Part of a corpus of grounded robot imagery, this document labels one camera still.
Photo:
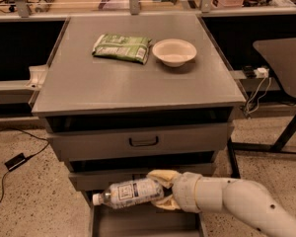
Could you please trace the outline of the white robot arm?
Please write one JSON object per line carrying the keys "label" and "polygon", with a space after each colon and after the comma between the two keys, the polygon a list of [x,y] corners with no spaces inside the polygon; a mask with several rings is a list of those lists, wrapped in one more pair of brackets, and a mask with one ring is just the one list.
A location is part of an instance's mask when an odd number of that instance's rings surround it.
{"label": "white robot arm", "polygon": [[260,183],[174,170],[153,170],[147,177],[172,191],[153,202],[159,208],[230,213],[268,237],[296,237],[296,218]]}

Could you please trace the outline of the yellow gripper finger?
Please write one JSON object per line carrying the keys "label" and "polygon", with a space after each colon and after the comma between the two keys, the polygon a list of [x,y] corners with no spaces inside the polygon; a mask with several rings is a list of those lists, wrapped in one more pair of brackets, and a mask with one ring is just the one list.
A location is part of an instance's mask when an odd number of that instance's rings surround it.
{"label": "yellow gripper finger", "polygon": [[180,209],[180,206],[174,199],[173,195],[169,195],[167,197],[163,197],[159,200],[152,201],[152,204],[158,208],[165,209],[165,210],[176,210]]}
{"label": "yellow gripper finger", "polygon": [[146,177],[157,181],[164,188],[169,189],[181,174],[175,170],[153,170]]}

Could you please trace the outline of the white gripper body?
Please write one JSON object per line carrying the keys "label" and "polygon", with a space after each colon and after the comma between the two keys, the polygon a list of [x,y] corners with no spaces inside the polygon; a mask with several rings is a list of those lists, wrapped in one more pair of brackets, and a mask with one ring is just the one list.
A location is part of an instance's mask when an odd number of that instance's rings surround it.
{"label": "white gripper body", "polygon": [[173,183],[172,193],[179,208],[185,212],[199,213],[195,198],[196,183],[201,178],[200,174],[185,172],[179,174]]}

